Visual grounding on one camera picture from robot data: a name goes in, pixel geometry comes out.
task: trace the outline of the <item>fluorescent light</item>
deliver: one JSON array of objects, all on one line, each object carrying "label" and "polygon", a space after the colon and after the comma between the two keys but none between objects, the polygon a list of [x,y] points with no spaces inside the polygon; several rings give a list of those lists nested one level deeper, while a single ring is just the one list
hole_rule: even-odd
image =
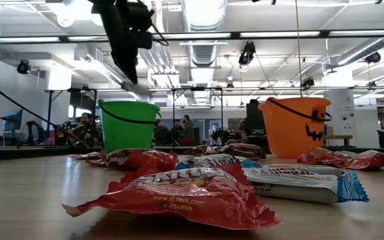
[{"label": "fluorescent light", "polygon": [[366,35],[384,35],[384,30],[355,30],[355,31],[331,31],[329,36],[366,36]]},{"label": "fluorescent light", "polygon": [[[300,37],[317,37],[319,31],[300,31]],[[297,37],[297,32],[252,32],[252,33],[240,33],[240,37],[252,38],[252,37]]]},{"label": "fluorescent light", "polygon": [[78,36],[67,38],[70,41],[108,41],[107,36]]},{"label": "fluorescent light", "polygon": [[24,1],[0,1],[0,5],[24,5]]},{"label": "fluorescent light", "polygon": [[227,42],[186,42],[179,43],[180,46],[226,46]]},{"label": "fluorescent light", "polygon": [[[176,39],[228,39],[230,33],[163,33],[162,36],[169,40]],[[161,39],[159,35],[153,35],[156,39]]]},{"label": "fluorescent light", "polygon": [[0,37],[0,43],[48,43],[60,42],[58,37]]}]

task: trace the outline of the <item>jack-o'-lantern bucket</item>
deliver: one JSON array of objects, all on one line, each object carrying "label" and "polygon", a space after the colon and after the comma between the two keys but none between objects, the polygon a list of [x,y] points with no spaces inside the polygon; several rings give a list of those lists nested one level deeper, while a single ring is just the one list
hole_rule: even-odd
[{"label": "jack-o'-lantern bucket", "polygon": [[270,97],[260,104],[272,154],[295,159],[322,147],[324,122],[332,120],[325,112],[330,104],[330,100],[316,97]]}]

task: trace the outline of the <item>candy bar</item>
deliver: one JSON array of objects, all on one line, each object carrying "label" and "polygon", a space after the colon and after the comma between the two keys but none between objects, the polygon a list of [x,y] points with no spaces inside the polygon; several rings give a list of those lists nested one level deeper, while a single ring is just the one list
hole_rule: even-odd
[{"label": "candy bar", "polygon": [[176,166],[176,170],[188,169],[192,167],[217,167],[238,163],[239,160],[228,154],[216,154],[202,157],[194,157],[185,160]]},{"label": "candy bar", "polygon": [[294,171],[275,171],[275,168],[263,167],[244,169],[244,174],[254,186],[254,193],[257,195],[326,204],[368,201],[356,171],[350,171],[338,177],[318,175],[312,171],[309,173],[304,168],[297,168]]}]

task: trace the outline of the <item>table surface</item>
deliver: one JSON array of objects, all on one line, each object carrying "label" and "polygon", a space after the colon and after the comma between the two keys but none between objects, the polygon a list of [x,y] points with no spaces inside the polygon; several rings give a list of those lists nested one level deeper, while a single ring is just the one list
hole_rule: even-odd
[{"label": "table surface", "polygon": [[[266,163],[293,162],[269,158]],[[284,224],[254,231],[100,208],[72,218],[61,207],[93,200],[121,177],[66,156],[0,161],[0,239],[384,239],[384,170],[359,172],[369,203],[264,198]]]}]

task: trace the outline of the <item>black handle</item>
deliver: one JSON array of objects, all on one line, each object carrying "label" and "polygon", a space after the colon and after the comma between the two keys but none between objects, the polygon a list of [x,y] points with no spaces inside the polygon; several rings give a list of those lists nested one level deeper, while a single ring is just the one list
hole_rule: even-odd
[{"label": "black handle", "polygon": [[121,121],[126,121],[128,123],[137,123],[137,124],[158,124],[161,120],[156,120],[156,121],[138,121],[138,120],[131,120],[131,119],[125,119],[123,117],[118,117],[116,115],[114,115],[113,113],[109,112],[108,110],[106,110],[102,105],[100,105],[100,109],[102,111],[104,111],[106,114],[108,114],[109,116],[115,118],[115,119],[118,119],[118,120],[121,120]]},{"label": "black handle", "polygon": [[300,112],[298,112],[296,110],[293,110],[293,109],[291,109],[291,108],[289,108],[287,106],[284,106],[284,105],[278,103],[277,101],[275,101],[275,100],[273,100],[271,98],[268,98],[267,100],[270,101],[271,103],[275,104],[276,106],[278,106],[278,107],[280,107],[282,109],[285,109],[285,110],[287,110],[289,112],[292,112],[292,113],[294,113],[294,114],[296,114],[296,115],[298,115],[300,117],[304,117],[304,118],[307,118],[307,119],[310,119],[310,120],[314,120],[314,121],[331,121],[331,120],[333,120],[333,117],[330,114],[328,114],[328,113],[325,113],[325,114],[326,114],[326,116],[329,117],[329,119],[319,119],[319,118],[316,118],[316,117],[312,117],[312,116],[300,113]]}]

